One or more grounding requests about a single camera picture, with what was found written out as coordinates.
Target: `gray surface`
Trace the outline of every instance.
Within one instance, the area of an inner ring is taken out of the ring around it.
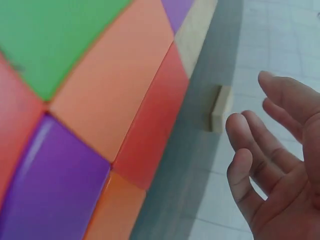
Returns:
[[[194,169],[210,169],[219,135],[208,132],[216,84],[233,79],[243,1],[220,0],[211,21],[183,105],[152,186],[132,231],[132,240],[177,239],[182,216],[194,219],[207,185]],[[192,228],[184,226],[184,236]]]

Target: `red tile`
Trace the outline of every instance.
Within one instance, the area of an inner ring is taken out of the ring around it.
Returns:
[[[173,43],[156,73],[113,164],[114,171],[147,190],[188,87]]]
[[[42,101],[0,55],[0,207],[44,109]]]

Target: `floor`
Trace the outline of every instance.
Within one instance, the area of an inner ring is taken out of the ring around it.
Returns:
[[[288,76],[320,92],[320,0],[245,0],[233,74],[232,112],[252,110],[266,123],[289,151],[303,159],[302,147],[282,126],[262,109],[265,95],[257,82],[260,70]],[[224,133],[218,143],[215,160],[196,219],[185,218],[176,239],[251,240],[250,229],[233,202],[226,170],[233,158]],[[197,178],[205,171],[199,170]],[[188,237],[185,224],[193,221]]]
[[[225,133],[207,129],[212,89],[232,83],[232,112],[256,112],[288,150],[303,159],[302,147],[263,111],[265,96],[257,76],[267,70],[320,92],[317,11],[320,0],[218,1],[131,240],[253,239],[227,182],[234,151]]]

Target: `orange tile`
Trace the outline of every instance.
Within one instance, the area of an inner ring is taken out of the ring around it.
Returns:
[[[174,36],[161,0],[135,0],[70,73],[50,111],[110,162]]]
[[[44,105],[0,55],[0,207]]]
[[[150,187],[188,83],[173,43],[113,163],[115,172],[139,188]]]
[[[146,192],[111,172],[84,240],[128,240]]]

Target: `finger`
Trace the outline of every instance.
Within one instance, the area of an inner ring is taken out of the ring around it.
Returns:
[[[303,156],[314,206],[320,209],[320,94],[288,77],[261,72],[260,86],[267,97],[303,126]]]
[[[302,126],[320,113],[320,94],[303,83],[290,77],[272,76],[266,71],[260,72],[258,81],[267,97]]]
[[[248,224],[265,202],[250,183],[249,171],[253,162],[248,149],[239,149],[227,170],[227,178],[234,201]]]
[[[248,122],[252,136],[264,155],[284,173],[289,173],[301,162],[286,150],[254,112],[244,111],[242,115]]]
[[[250,176],[268,196],[284,174],[261,151],[243,115],[229,116],[226,131],[234,151],[248,149],[252,153]]]
[[[302,144],[303,126],[298,121],[293,119],[286,110],[275,105],[269,98],[263,101],[262,107],[271,118],[284,126]]]

